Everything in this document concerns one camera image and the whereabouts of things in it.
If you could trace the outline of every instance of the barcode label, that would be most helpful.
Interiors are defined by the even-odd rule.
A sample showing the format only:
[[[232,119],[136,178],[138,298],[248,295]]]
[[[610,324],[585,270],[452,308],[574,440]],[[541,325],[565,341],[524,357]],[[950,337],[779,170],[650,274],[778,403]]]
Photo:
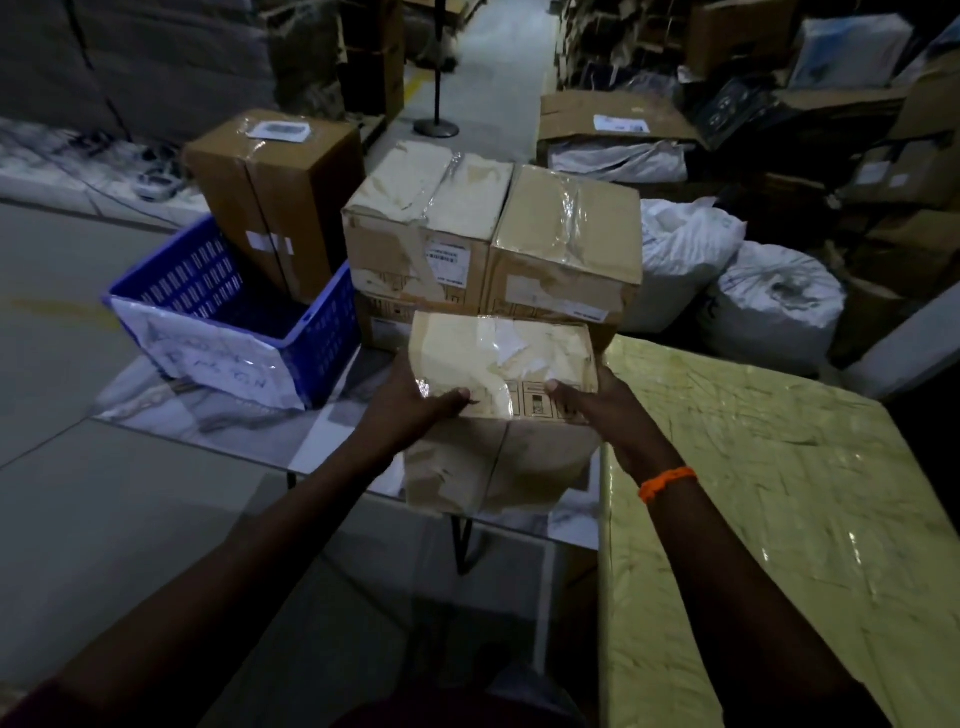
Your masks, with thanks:
[[[261,121],[247,132],[251,139],[271,139],[301,144],[310,135],[310,125],[300,121]]]
[[[438,283],[457,288],[467,287],[470,270],[470,248],[431,240],[423,248],[427,265]]]

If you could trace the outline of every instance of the plastic sheet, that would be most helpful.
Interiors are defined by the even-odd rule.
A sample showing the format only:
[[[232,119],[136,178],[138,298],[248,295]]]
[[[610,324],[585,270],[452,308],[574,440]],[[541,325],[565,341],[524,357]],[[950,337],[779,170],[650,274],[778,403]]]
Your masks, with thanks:
[[[894,724],[960,724],[960,541],[883,407],[622,336],[607,358]],[[602,489],[602,724],[721,726],[666,555],[609,449]]]

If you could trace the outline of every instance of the concrete floor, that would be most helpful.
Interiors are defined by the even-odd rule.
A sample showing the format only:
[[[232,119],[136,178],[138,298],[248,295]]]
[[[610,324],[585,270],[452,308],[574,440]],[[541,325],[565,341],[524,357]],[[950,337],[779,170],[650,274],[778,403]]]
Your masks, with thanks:
[[[451,147],[530,158],[556,32],[547,5],[489,0],[474,16],[444,76],[444,116],[462,129]],[[426,76],[373,162],[431,113]],[[29,687],[285,486],[84,421],[135,355],[99,296],[164,233],[5,205],[0,230],[0,682]],[[492,533],[479,545],[475,570],[457,577],[448,522],[363,501],[206,722],[325,725],[423,674],[466,680],[485,642],[541,656],[552,554]]]

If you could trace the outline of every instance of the marble-pattern tabletop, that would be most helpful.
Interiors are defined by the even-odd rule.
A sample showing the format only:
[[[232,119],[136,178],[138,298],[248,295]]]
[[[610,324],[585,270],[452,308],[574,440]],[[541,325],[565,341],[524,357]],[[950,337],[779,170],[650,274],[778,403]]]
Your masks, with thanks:
[[[187,380],[161,377],[146,356],[137,357],[94,402],[91,417],[184,445],[212,450],[288,473],[308,475],[347,439],[387,374],[391,354],[358,349],[326,405],[319,410],[270,409]],[[403,461],[368,489],[403,500]],[[549,513],[504,511],[474,516],[478,522],[535,538],[597,550],[600,453],[577,489]]]

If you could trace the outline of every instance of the white sack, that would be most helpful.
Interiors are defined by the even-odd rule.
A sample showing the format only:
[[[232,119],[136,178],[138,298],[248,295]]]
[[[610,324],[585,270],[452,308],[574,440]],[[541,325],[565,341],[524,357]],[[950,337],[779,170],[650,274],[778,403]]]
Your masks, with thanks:
[[[553,144],[547,166],[602,182],[686,182],[684,146],[675,141],[611,144],[601,141]]]
[[[747,224],[714,198],[681,205],[642,200],[643,284],[620,324],[624,333],[660,333],[714,282],[736,255]]]
[[[708,290],[700,326],[724,358],[812,375],[827,361],[844,297],[820,261],[747,240]]]

